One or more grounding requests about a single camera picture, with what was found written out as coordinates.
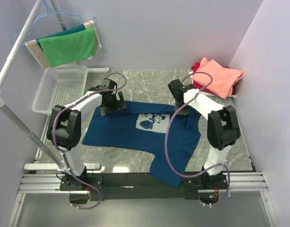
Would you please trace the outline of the blue t shirt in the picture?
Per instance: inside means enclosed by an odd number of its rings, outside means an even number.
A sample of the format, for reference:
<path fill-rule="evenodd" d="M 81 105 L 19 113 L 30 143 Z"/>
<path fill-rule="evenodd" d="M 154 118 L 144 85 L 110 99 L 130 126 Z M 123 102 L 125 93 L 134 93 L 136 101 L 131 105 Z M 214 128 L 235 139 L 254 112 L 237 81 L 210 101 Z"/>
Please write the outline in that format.
<path fill-rule="evenodd" d="M 125 104 L 125 110 L 106 116 L 96 108 L 82 144 L 154 154 L 149 173 L 173 187 L 179 187 L 182 177 L 172 171 L 166 158 L 170 159 L 176 171 L 185 172 L 201 137 L 198 130 L 201 115 L 194 109 L 188 115 L 177 115 L 170 127 L 168 147 L 164 149 L 167 126 L 175 107 L 133 101 Z"/>

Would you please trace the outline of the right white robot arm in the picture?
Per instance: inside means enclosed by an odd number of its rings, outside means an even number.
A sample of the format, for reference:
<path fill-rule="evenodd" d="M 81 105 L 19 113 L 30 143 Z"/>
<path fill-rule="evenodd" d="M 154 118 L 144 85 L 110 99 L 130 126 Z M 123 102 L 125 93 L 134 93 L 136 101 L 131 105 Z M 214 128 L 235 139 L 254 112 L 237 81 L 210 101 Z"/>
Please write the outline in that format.
<path fill-rule="evenodd" d="M 211 189 L 217 184 L 217 177 L 222 175 L 223 169 L 227 169 L 225 161 L 228 152 L 241 136 L 236 110 L 232 106 L 224 106 L 214 102 L 202 94 L 200 89 L 195 88 L 192 84 L 183 85 L 179 79 L 171 81 L 168 88 L 179 108 L 170 118 L 165 135 L 164 146 L 167 163 L 171 170 L 180 177 L 195 178 L 202 175 L 203 187 Z M 208 123 L 207 138 L 210 150 L 202 171 L 195 175 L 184 175 L 176 171 L 170 162 L 167 150 L 171 124 L 176 115 L 187 106 L 199 112 Z"/>

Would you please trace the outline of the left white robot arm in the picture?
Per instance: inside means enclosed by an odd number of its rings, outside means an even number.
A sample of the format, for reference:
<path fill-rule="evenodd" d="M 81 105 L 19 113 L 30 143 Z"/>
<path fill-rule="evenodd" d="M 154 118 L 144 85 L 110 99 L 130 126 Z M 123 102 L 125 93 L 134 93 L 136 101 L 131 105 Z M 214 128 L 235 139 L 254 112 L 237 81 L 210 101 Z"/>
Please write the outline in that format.
<path fill-rule="evenodd" d="M 82 119 L 91 110 L 98 108 L 103 116 L 113 111 L 126 109 L 123 93 L 117 83 L 104 78 L 101 85 L 92 87 L 76 101 L 52 108 L 47 139 L 61 152 L 66 166 L 66 174 L 77 190 L 88 184 L 87 168 L 75 149 L 82 133 Z"/>

